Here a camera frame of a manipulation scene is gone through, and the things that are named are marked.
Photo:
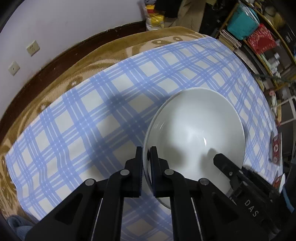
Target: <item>bowl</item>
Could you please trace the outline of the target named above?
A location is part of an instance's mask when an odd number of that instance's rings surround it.
[[[205,177],[224,194],[229,179],[213,164],[224,154],[239,168],[245,152],[244,130],[235,108],[221,94],[206,88],[190,88],[171,96],[153,117],[145,135],[143,168],[150,190],[151,173],[147,151],[156,146],[170,169],[198,181]],[[169,198],[159,201],[170,208]]]

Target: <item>brown floral fabric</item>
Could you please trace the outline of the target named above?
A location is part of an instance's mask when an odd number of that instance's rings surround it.
[[[18,116],[0,145],[0,210],[3,216],[7,218],[18,214],[28,218],[18,202],[16,188],[7,170],[5,155],[39,113],[69,89],[128,57],[177,41],[201,37],[205,36],[184,27],[172,27],[120,38],[92,51],[47,86]]]

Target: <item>stack of papers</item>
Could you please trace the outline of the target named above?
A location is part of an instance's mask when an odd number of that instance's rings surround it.
[[[242,44],[235,37],[233,37],[229,32],[227,32],[224,29],[220,32],[218,39],[221,43],[223,43],[226,47],[228,47],[232,52],[235,49],[238,49],[242,46]]]

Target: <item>teal bag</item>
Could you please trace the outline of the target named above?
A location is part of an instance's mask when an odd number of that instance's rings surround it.
[[[238,40],[243,40],[250,36],[259,27],[259,24],[258,16],[254,10],[240,2],[227,25],[227,30]]]

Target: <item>checkered tablecloth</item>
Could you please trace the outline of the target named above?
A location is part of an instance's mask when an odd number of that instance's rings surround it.
[[[268,181],[275,122],[243,63],[219,41],[201,38],[155,48],[99,72],[47,107],[6,156],[23,209],[40,220],[87,178],[101,180],[123,168],[142,146],[157,109],[172,94],[201,86],[224,95],[245,132],[244,165]],[[145,187],[126,199],[123,240],[172,240],[170,210]]]

